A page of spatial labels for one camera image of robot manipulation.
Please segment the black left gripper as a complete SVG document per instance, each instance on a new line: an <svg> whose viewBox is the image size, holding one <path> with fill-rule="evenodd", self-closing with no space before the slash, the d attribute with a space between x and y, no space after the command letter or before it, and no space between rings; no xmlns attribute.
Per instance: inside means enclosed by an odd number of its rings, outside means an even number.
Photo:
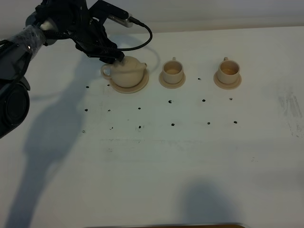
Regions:
<svg viewBox="0 0 304 228"><path fill-rule="evenodd" d="M102 6L95 4L89 9L85 4L78 4L78 9L73 9L68 33L75 38L76 48L88 57L99 58L104 63L122 61L124 53L107 37L104 22L110 13L101 9Z"/></svg>

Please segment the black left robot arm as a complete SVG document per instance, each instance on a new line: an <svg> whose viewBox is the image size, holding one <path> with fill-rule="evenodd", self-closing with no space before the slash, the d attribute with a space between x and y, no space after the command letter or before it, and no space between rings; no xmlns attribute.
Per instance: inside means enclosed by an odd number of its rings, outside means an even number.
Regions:
<svg viewBox="0 0 304 228"><path fill-rule="evenodd" d="M91 7L84 0L44 0L20 33L0 42L1 136L18 127L29 112L30 85L25 74L42 46L71 39L88 57L104 63L123 59L123 50L107 37L107 19L124 26L133 22L127 11L103 0Z"/></svg>

